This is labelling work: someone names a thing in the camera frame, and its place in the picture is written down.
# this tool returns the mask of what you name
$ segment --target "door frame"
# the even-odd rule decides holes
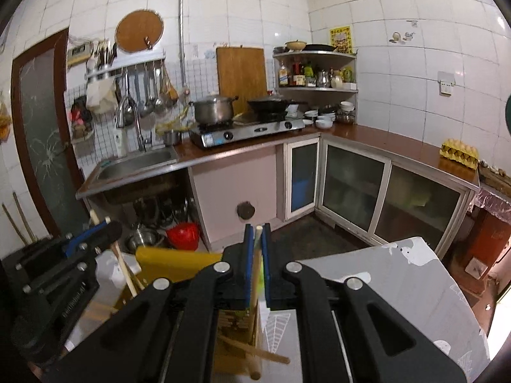
[[[60,32],[57,32],[49,36],[42,42],[39,42],[36,45],[24,51],[21,55],[19,55],[12,61],[11,74],[12,121],[14,129],[14,138],[16,141],[16,149],[19,156],[19,162],[21,163],[21,170],[23,171],[23,176],[25,177],[25,181],[27,183],[30,196],[34,201],[39,216],[41,217],[49,234],[53,235],[54,237],[60,236],[61,231],[58,228],[57,223],[53,219],[46,205],[41,190],[39,189],[39,185],[37,184],[37,179],[34,174],[32,164],[30,162],[29,149],[27,146],[27,139],[25,137],[25,130],[23,126],[23,117],[21,111],[19,78],[21,74],[21,69],[23,68],[24,65],[26,65],[26,63],[42,55],[48,50],[54,49],[53,86],[55,94],[55,111],[57,114],[57,124],[62,144],[65,145],[65,143],[68,143],[69,145],[69,147],[65,149],[64,155],[66,158],[67,169],[71,175],[72,183],[76,190],[78,190],[82,186],[84,179],[83,174],[80,171],[80,168],[78,167],[76,161],[75,151],[71,146],[71,136],[69,133],[67,113],[64,102],[64,92],[67,89],[66,55],[68,33],[69,33],[68,28],[61,30]],[[80,200],[80,202],[82,203],[84,209],[86,210],[87,207],[85,206],[85,203],[83,203],[82,200]]]

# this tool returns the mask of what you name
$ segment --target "wooden cutting board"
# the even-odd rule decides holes
[[[264,50],[252,47],[217,48],[218,87],[221,96],[238,96],[234,114],[250,111],[247,101],[267,95]]]

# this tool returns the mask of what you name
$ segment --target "cooking pot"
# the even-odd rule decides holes
[[[202,125],[215,125],[229,122],[234,116],[233,102],[238,97],[209,95],[195,102],[190,102],[195,108],[195,120]]]

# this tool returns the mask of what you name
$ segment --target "egg carton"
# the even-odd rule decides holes
[[[476,170],[479,152],[476,147],[467,146],[460,140],[449,138],[442,144],[440,155]]]

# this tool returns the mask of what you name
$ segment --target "bottle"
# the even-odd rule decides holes
[[[279,86],[288,86],[289,85],[289,79],[288,79],[289,71],[287,67],[285,66],[283,61],[280,61],[280,68],[278,69],[278,85]]]

